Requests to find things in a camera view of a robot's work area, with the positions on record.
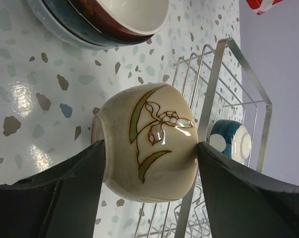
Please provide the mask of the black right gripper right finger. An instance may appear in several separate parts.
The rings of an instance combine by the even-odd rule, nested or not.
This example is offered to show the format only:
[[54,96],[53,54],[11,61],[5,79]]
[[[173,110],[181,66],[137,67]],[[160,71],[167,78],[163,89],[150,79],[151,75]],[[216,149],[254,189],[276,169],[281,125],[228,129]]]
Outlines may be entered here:
[[299,186],[261,174],[197,145],[202,188],[214,238],[299,238]]

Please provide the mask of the metal wire dish rack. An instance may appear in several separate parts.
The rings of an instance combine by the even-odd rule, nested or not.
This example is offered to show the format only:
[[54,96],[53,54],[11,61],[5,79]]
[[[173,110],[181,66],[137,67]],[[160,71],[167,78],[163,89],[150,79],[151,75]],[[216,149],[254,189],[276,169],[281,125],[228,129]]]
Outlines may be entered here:
[[[203,46],[175,65],[174,83],[187,99],[201,141],[211,141],[214,124],[222,119],[242,123],[251,136],[244,164],[263,171],[272,102],[233,38]],[[209,238],[211,229],[200,175],[189,192],[176,202],[143,204],[136,238]]]

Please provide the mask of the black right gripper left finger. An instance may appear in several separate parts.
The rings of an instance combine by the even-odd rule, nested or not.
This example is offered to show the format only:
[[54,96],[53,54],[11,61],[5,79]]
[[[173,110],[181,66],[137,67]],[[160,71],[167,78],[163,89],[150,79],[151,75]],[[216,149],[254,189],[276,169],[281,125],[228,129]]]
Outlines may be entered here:
[[43,172],[0,185],[0,238],[90,238],[106,165],[97,141]]

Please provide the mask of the pale white bowl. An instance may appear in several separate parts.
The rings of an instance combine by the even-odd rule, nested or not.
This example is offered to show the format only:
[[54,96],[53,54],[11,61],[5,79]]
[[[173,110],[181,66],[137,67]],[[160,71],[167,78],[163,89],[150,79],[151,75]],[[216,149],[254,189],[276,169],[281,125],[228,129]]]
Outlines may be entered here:
[[67,30],[64,26],[62,26],[57,19],[50,13],[47,7],[41,0],[27,0],[26,1],[30,6],[34,15],[40,20],[40,22],[55,36],[57,36],[62,41],[69,43],[73,46],[87,49],[87,50],[108,50],[112,47],[107,46],[99,46],[88,43],[85,40],[80,39],[75,36],[69,30]]

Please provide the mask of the dark teal glazed bowl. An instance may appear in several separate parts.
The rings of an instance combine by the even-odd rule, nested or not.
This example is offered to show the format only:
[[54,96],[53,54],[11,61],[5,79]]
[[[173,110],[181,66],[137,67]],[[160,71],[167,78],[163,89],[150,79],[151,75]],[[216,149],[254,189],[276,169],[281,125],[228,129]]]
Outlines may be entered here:
[[42,3],[66,30],[93,45],[125,47],[141,44],[153,37],[152,35],[140,36],[135,39],[121,36],[113,37],[88,22],[68,0],[44,0]]

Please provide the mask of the teal white patterned bowl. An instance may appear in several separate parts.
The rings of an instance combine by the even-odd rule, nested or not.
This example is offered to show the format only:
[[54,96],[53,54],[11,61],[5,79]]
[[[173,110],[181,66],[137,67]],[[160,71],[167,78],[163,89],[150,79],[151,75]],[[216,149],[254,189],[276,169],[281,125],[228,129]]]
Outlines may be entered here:
[[238,121],[221,119],[212,127],[209,144],[225,156],[244,164],[251,152],[251,136]]

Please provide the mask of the beige ceramic bowl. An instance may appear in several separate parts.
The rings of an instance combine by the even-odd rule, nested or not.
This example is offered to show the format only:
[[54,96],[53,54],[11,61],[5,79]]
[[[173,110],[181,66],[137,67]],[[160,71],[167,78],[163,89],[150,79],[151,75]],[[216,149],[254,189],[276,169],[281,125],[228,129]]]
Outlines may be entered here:
[[91,142],[105,143],[104,184],[116,195],[146,203],[183,198],[197,171],[198,135],[182,94],[166,83],[123,90],[91,123]]

